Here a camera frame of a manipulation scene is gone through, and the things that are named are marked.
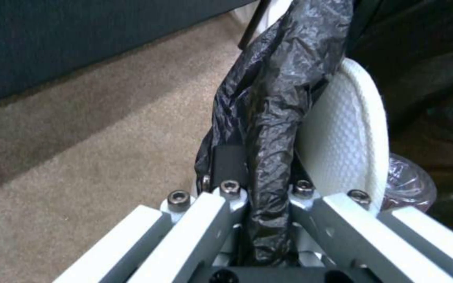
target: screw hole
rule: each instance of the screw hole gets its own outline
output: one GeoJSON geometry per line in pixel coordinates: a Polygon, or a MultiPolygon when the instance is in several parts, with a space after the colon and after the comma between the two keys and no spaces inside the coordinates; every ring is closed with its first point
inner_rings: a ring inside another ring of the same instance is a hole
{"type": "Polygon", "coordinates": [[[331,227],[326,227],[325,231],[326,231],[326,234],[327,234],[330,238],[333,238],[333,234],[335,233],[335,229],[333,229],[333,228],[331,228],[331,227]]]}
{"type": "Polygon", "coordinates": [[[354,283],[347,274],[339,270],[331,270],[324,274],[325,283],[354,283]]]}
{"type": "Polygon", "coordinates": [[[239,277],[228,269],[220,269],[209,278],[209,283],[239,283],[239,277]]]}

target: white plastic part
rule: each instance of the white plastic part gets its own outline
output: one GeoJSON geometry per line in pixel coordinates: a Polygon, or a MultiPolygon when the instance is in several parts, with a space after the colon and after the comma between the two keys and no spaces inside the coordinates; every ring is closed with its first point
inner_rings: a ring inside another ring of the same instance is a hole
{"type": "Polygon", "coordinates": [[[370,75],[344,59],[297,135],[297,153],[322,196],[358,189],[378,213],[389,168],[385,111],[370,75]]]}
{"type": "MultiPolygon", "coordinates": [[[[253,39],[277,22],[277,20],[286,13],[289,5],[291,5],[291,1],[292,0],[272,0],[257,26],[253,39]]],[[[232,15],[242,25],[248,25],[259,3],[259,1],[256,1],[245,5],[244,7],[237,8],[232,11],[232,15]]]]}

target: bolt head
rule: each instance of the bolt head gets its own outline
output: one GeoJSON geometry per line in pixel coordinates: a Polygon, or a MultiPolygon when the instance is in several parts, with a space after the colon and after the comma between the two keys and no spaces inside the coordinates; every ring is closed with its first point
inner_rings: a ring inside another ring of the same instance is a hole
{"type": "Polygon", "coordinates": [[[236,199],[240,197],[241,185],[235,180],[226,180],[219,185],[219,194],[226,199],[236,199]]]}
{"type": "Polygon", "coordinates": [[[171,211],[185,211],[190,207],[190,193],[183,190],[176,190],[167,196],[167,204],[171,211]]]}
{"type": "Polygon", "coordinates": [[[368,209],[372,202],[370,195],[362,190],[350,190],[347,192],[347,196],[365,209],[368,209]]]}
{"type": "Polygon", "coordinates": [[[315,189],[309,181],[298,180],[293,186],[293,194],[300,198],[311,198],[315,189]]]}

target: metal frame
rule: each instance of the metal frame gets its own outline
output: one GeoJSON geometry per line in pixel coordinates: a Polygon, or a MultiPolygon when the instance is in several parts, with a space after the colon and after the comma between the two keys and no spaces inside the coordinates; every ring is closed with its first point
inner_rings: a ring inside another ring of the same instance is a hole
{"type": "Polygon", "coordinates": [[[210,266],[232,229],[223,197],[202,193],[128,282],[187,282],[210,266]]]}
{"type": "Polygon", "coordinates": [[[138,206],[54,282],[125,282],[171,227],[167,213],[138,206]]]}
{"type": "Polygon", "coordinates": [[[247,193],[232,197],[216,190],[214,195],[201,194],[160,243],[158,235],[171,226],[169,215],[138,207],[56,282],[181,283],[232,276],[268,283],[267,274],[289,281],[356,274],[353,280],[453,282],[453,232],[420,211],[402,208],[377,219],[343,193],[320,197],[310,190],[290,193],[289,200],[300,261],[310,268],[229,267],[247,193]]]}

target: clear plastic bag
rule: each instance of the clear plastic bag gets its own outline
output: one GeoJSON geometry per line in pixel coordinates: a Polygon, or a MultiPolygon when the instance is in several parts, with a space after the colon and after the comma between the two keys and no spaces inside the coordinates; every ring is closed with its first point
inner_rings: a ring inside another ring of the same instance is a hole
{"type": "Polygon", "coordinates": [[[436,186],[426,171],[412,161],[390,154],[382,210],[413,206],[422,212],[436,200],[436,186]]]}

